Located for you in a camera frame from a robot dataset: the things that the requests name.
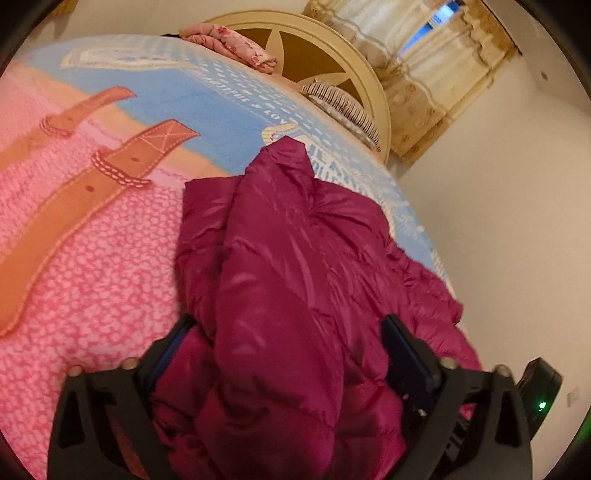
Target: black frame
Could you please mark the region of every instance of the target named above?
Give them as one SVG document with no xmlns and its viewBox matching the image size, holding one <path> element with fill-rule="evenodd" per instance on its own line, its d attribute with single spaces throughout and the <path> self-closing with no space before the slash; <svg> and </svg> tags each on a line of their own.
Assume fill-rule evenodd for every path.
<svg viewBox="0 0 591 480">
<path fill-rule="evenodd" d="M 561 48 L 591 98 L 591 2 L 589 0 L 515 0 L 546 28 Z M 0 75 L 29 33 L 61 0 L 2 0 L 0 3 Z M 589 461 L 591 440 L 579 432 L 548 479 L 576 480 L 573 472 L 586 478 L 581 467 Z M 0 434 L 0 453 L 4 438 Z"/>
</svg>

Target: pink folded cloth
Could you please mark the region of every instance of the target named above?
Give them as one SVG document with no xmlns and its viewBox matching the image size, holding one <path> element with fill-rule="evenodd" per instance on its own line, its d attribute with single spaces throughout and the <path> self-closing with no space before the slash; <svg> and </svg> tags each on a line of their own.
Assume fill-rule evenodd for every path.
<svg viewBox="0 0 591 480">
<path fill-rule="evenodd" d="M 271 74 L 277 66 L 277 59 L 264 48 L 222 25 L 197 23 L 181 28 L 179 35 L 259 72 Z"/>
</svg>

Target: white wall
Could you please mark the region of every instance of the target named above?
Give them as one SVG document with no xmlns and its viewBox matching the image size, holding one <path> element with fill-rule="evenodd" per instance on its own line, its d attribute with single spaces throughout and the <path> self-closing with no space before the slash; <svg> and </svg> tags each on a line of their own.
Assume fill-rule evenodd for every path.
<svg viewBox="0 0 591 480">
<path fill-rule="evenodd" d="M 532 443 L 541 479 L 591 403 L 591 116 L 537 90 L 517 57 L 400 185 L 485 368 L 520 377 L 542 356 L 564 376 Z"/>
<path fill-rule="evenodd" d="M 177 33 L 180 27 L 240 10 L 301 13 L 307 0 L 80 0 L 74 13 L 39 26 L 21 52 L 56 40 L 104 34 Z"/>
</svg>

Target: window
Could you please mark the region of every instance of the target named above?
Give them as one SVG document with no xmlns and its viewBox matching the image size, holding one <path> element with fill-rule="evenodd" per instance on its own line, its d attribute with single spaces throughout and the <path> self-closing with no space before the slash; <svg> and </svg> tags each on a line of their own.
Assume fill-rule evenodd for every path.
<svg viewBox="0 0 591 480">
<path fill-rule="evenodd" d="M 425 26 L 419 30 L 413 38 L 410 39 L 410 41 L 402 49 L 402 52 L 409 48 L 413 43 L 416 43 L 419 38 L 428 34 L 436 26 L 447 22 L 462 7 L 462 5 L 462 0 L 454 0 L 453 2 L 449 2 L 447 5 L 443 5 L 443 7 L 435 12 L 432 19 L 429 20 L 429 22 L 426 23 Z"/>
</svg>

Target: pillow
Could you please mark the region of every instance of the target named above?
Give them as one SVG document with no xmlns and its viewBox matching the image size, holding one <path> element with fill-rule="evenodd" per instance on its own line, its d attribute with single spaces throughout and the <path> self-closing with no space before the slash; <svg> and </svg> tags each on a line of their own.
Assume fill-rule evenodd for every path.
<svg viewBox="0 0 591 480">
<path fill-rule="evenodd" d="M 367 146 L 370 149 L 379 148 L 376 147 L 372 139 L 369 138 L 363 130 L 361 130 L 347 117 L 342 115 L 336 108 L 334 108 L 328 102 L 325 102 L 324 100 L 321 100 L 320 98 L 313 95 L 308 95 L 308 100 L 315 104 L 328 116 L 332 117 L 333 120 L 336 120 L 338 123 L 340 123 L 341 126 L 345 127 L 350 133 L 357 137 L 357 139 L 360 140 L 361 143 L 363 143 L 365 146 Z"/>
<path fill-rule="evenodd" d="M 374 119 L 350 94 L 327 82 L 304 85 L 301 87 L 301 92 L 346 129 L 352 131 L 350 126 L 354 125 L 356 128 L 352 133 L 355 136 L 359 138 L 358 132 L 362 132 L 363 138 L 369 139 L 370 147 L 375 147 L 378 152 L 382 151 L 379 146 L 378 127 L 376 127 Z"/>
</svg>

